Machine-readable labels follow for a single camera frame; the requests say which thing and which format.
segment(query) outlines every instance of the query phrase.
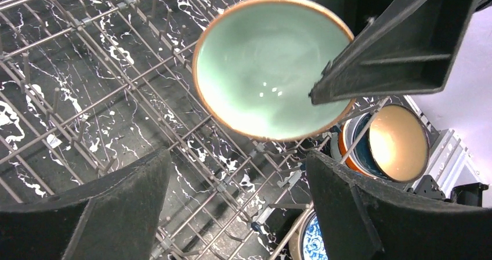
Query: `metal rail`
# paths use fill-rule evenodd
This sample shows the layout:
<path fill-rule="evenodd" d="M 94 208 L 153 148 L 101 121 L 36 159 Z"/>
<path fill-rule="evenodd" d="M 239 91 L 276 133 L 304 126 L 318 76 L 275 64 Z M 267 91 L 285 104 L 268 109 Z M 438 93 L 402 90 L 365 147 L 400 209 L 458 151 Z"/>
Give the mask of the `metal rail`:
<path fill-rule="evenodd" d="M 49 4 L 52 8 L 52 14 L 56 14 L 64 23 L 60 27 L 47 27 L 45 24 L 44 15 L 40 11 L 40 8 L 34 9 L 30 6 L 34 1 L 43 2 Z M 210 22 L 214 19 L 221 9 L 224 9 L 238 0 L 184 0 L 186 1 L 196 16 L 200 19 L 204 19 Z M 151 5 L 148 8 L 144 8 L 142 4 L 148 2 Z M 186 30 L 197 27 L 186 27 L 181 24 L 176 26 L 177 20 L 173 19 L 174 12 L 170 10 L 165 2 L 161 0 L 108 0 L 107 8 L 104 11 L 98 11 L 89 9 L 90 3 L 88 0 L 75 0 L 74 6 L 67 6 L 61 4 L 58 0 L 4 0 L 0 2 L 0 17 L 5 25 L 2 25 L 2 34 L 9 32 L 15 35 L 15 40 L 19 44 L 14 46 L 12 44 L 1 44 L 6 42 L 7 39 L 0 40 L 0 68 L 6 73 L 8 78 L 13 81 L 19 87 L 19 92 L 28 97 L 36 111 L 43 116 L 47 129 L 46 131 L 39 131 L 36 129 L 35 124 L 26 118 L 21 110 L 16 108 L 15 102 L 13 102 L 6 94 L 0 91 L 0 101 L 7 104 L 12 111 L 19 116 L 22 126 L 27 131 L 32 132 L 34 137 L 27 142 L 22 143 L 19 147 L 13 146 L 4 135 L 0 136 L 1 145 L 8 151 L 8 155 L 0 159 L 1 166 L 7 166 L 11 160 L 17 160 L 20 165 L 18 168 L 25 169 L 26 173 L 29 173 L 32 178 L 40 185 L 40 190 L 45 191 L 47 195 L 54 195 L 55 191 L 48 185 L 46 179 L 38 174 L 32 166 L 29 165 L 27 157 L 34 153 L 34 147 L 38 144 L 42 145 L 44 149 L 50 152 L 53 159 L 59 162 L 63 168 L 71 174 L 74 180 L 79 183 L 85 183 L 81 176 L 77 174 L 73 168 L 73 164 L 66 158 L 65 152 L 59 148 L 54 148 L 47 141 L 47 137 L 57 135 L 63 137 L 68 141 L 73 149 L 76 149 L 77 153 L 94 169 L 95 174 L 103 176 L 114 169 L 114 164 L 117 157 L 108 153 L 100 155 L 95 153 L 88 147 L 86 128 L 88 123 L 98 121 L 101 117 L 100 112 L 106 110 L 106 104 L 110 99 L 116 98 L 118 95 L 124 95 L 125 98 L 138 104 L 139 108 L 148 116 L 149 121 L 152 123 L 155 130 L 160 136 L 169 143 L 169 149 L 175 154 L 181 155 L 188 160 L 188 165 L 194 170 L 195 173 L 200 174 L 202 181 L 207 185 L 209 190 L 209 196 L 202 201 L 199 205 L 190 209 L 188 216 L 180 218 L 180 224 L 173 229 L 172 232 L 167 230 L 167 224 L 174 221 L 175 217 L 166 217 L 165 221 L 161 222 L 158 232 L 156 234 L 155 249 L 152 252 L 152 259 L 157 259 L 162 254 L 172 255 L 176 259 L 200 259 L 207 255 L 214 255 L 219 259 L 233 259 L 248 242 L 251 236 L 258 231 L 254 225 L 261 225 L 267 221 L 270 214 L 279 208 L 296 208 L 306 209 L 312 208 L 311 204 L 289 204 L 285 202 L 285 196 L 289 194 L 289 191 L 295 186 L 302 175 L 300 168 L 291 168 L 296 163 L 302 161 L 298 157 L 298 151 L 307 151 L 310 149 L 321 150 L 330 139 L 330 134 L 326 134 L 320 138 L 316 144 L 309 148 L 303 148 L 301 146 L 302 141 L 292 143 L 286 146 L 283 143 L 258 143 L 254 140 L 249 140 L 250 145 L 253 148 L 246 148 L 244 145 L 237 143 L 235 139 L 237 136 L 229 134 L 216 119 L 210 114 L 206 113 L 206 109 L 201 105 L 198 99 L 194 96 L 193 91 L 189 89 L 188 85 L 183 82 L 183 74 L 178 73 L 174 67 L 180 66 L 187 71 L 186 75 L 191 72 L 190 56 L 192 55 L 192 48 L 196 42 L 189 41 L 185 34 Z M 22 29 L 16 26 L 16 19 L 13 19 L 15 10 L 18 8 L 25 8 L 27 12 L 37 21 L 39 24 L 40 34 L 44 37 L 33 41 L 29 35 L 23 33 Z M 144 23 L 143 26 L 136 28 L 132 22 L 126 18 L 123 14 L 125 11 L 132 11 L 132 15 L 139 18 Z M 162 24 L 157 24 L 156 12 L 158 10 L 165 10 L 167 16 L 164 18 L 164 27 Z M 124 52 L 119 48 L 118 44 L 113 42 L 111 35 L 109 35 L 98 21 L 106 19 L 107 17 L 115 17 L 118 21 L 124 23 L 129 33 L 134 37 L 135 41 L 148 50 L 149 55 L 152 57 L 151 61 L 155 62 L 147 69 L 142 69 L 142 64 L 128 63 L 125 67 L 122 64 L 111 57 L 109 49 L 113 50 L 114 55 L 119 58 L 125 57 Z M 171 25 L 175 27 L 181 27 L 179 30 L 176 28 L 171 29 Z M 94 31 L 97 32 L 97 37 L 93 35 Z M 149 38 L 144 36 L 143 32 L 153 35 L 152 41 L 149 42 Z M 32 59 L 32 53 L 43 52 L 44 46 L 49 42 L 56 42 L 59 39 L 70 37 L 71 41 L 78 41 L 91 54 L 91 58 L 94 63 L 101 68 L 101 71 L 108 73 L 116 84 L 116 88 L 109 93 L 102 96 L 99 100 L 94 100 L 90 105 L 81 109 L 76 114 L 70 117 L 63 117 L 60 108 L 60 88 L 56 88 L 53 91 L 53 98 L 45 97 L 42 93 L 36 90 L 33 85 L 33 75 L 44 70 L 39 70 L 38 62 Z M 153 49 L 152 44 L 158 43 L 159 46 L 167 49 L 169 57 L 162 58 L 160 54 Z M 196 124 L 188 124 L 177 113 L 177 108 L 173 108 L 173 105 L 163 97 L 161 91 L 156 89 L 153 85 L 154 79 L 159 79 L 161 76 L 174 79 L 179 84 L 179 89 L 174 91 L 182 91 L 184 95 L 189 97 L 190 103 L 193 107 L 204 112 L 201 121 Z M 151 100 L 146 96 L 152 94 L 159 104 L 163 105 L 169 112 L 175 116 L 175 121 L 182 128 L 178 131 L 174 129 L 173 125 L 167 120 L 166 116 L 157 110 Z M 379 100 L 370 104 L 370 108 L 362 109 L 361 113 L 368 111 L 377 112 L 382 104 L 387 101 Z M 351 115 L 344 119 L 357 116 L 358 111 L 355 110 Z M 235 153 L 241 157 L 241 162 L 235 170 L 231 171 L 224 166 L 224 163 L 215 156 L 213 156 L 213 147 L 207 144 L 206 139 L 203 139 L 198 133 L 203 127 L 214 127 L 217 133 L 223 136 L 223 140 L 227 142 Z M 192 139 L 193 142 L 199 146 L 205 153 L 209 155 L 210 161 L 204 163 L 200 160 L 200 156 L 190 149 L 186 143 L 187 140 Z M 356 139 L 355 143 L 350 147 L 351 152 L 355 144 L 360 139 L 360 136 Z M 348 154 L 344 156 L 342 162 L 347 158 Z M 264 174 L 261 168 L 258 166 L 258 160 L 265 160 L 271 167 L 272 171 L 268 174 Z M 247 192 L 243 186 L 239 183 L 238 175 L 240 172 L 244 172 L 246 169 L 254 169 L 259 174 L 260 183 L 256 186 L 254 192 Z M 220 170 L 223 174 L 223 178 L 218 178 L 216 173 L 212 170 Z M 280 178 L 281 181 L 275 182 L 275 178 Z M 12 199 L 18 203 L 22 203 L 21 196 L 16 193 L 12 188 L 8 180 L 0 175 L 0 191 L 5 190 Z M 272 201 L 264 205 L 263 209 L 259 212 L 251 212 L 248 207 L 252 201 L 259 195 L 264 193 L 266 186 L 277 187 L 279 195 Z M 239 192 L 243 201 L 239 202 L 232 192 Z M 227 205 L 227 210 L 230 212 L 228 220 L 221 221 L 216 216 L 211 214 L 207 209 L 207 205 L 210 205 L 212 201 L 219 200 Z M 192 221 L 198 215 L 205 215 L 210 219 L 217 227 L 218 231 L 211 238 L 203 236 L 200 228 L 196 228 Z M 241 232 L 232 232 L 231 224 L 239 218 L 244 223 L 244 230 Z M 297 226 L 301 224 L 303 218 L 292 227 L 287 236 L 281 240 L 278 247 L 275 249 L 270 259 L 274 259 L 284 249 L 288 239 L 297 229 Z M 193 248 L 179 247 L 174 242 L 174 239 L 185 229 L 189 229 L 193 236 L 199 239 L 199 244 Z M 224 252 L 219 252 L 214 249 L 214 245 L 221 238 L 226 238 L 227 241 L 235 244 L 233 250 L 228 255 L 224 255 Z"/>

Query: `green bowl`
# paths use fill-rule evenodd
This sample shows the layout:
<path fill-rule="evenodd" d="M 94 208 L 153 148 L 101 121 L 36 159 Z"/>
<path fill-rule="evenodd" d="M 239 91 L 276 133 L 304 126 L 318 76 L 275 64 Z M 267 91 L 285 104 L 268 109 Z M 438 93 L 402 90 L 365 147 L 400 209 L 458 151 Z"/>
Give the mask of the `green bowl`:
<path fill-rule="evenodd" d="M 203 32 L 193 78 L 210 113 L 259 140 L 299 140 L 336 124 L 353 100 L 312 105 L 321 71 L 353 39 L 334 13 L 308 0 L 246 0 Z"/>

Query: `white wall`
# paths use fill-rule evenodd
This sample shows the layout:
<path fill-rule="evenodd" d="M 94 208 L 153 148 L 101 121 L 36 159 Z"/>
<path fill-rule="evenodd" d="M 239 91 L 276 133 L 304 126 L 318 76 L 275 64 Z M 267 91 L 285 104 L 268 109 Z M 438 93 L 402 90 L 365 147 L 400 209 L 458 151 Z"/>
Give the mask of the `white wall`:
<path fill-rule="evenodd" d="M 455 129 L 492 183 L 492 8 L 473 15 L 445 90 L 412 98 L 437 129 Z M 492 207 L 492 189 L 483 205 Z"/>

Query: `dish rack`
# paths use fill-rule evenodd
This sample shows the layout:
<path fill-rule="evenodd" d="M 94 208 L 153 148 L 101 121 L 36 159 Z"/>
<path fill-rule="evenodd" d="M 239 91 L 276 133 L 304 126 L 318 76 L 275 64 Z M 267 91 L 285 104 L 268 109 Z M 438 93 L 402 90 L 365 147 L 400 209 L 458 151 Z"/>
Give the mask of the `dish rack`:
<path fill-rule="evenodd" d="M 63 192 L 166 146 L 175 173 L 151 259 L 246 259 L 252 241 L 284 255 L 303 218 L 278 235 L 269 218 L 313 208 L 302 160 L 331 133 L 259 143 L 198 101 L 193 48 L 237 1 L 0 1 L 1 203 Z M 389 99 L 361 99 L 340 123 Z"/>

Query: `blue floral pattern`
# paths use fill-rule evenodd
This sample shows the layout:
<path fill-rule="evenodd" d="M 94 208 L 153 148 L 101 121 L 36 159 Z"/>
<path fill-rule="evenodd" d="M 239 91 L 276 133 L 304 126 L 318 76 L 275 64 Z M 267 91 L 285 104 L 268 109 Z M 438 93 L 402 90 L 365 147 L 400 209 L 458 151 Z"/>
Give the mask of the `blue floral pattern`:
<path fill-rule="evenodd" d="M 321 238 L 318 217 L 314 216 L 306 226 L 302 245 L 304 260 L 328 260 L 328 256 L 324 249 L 323 239 Z"/>

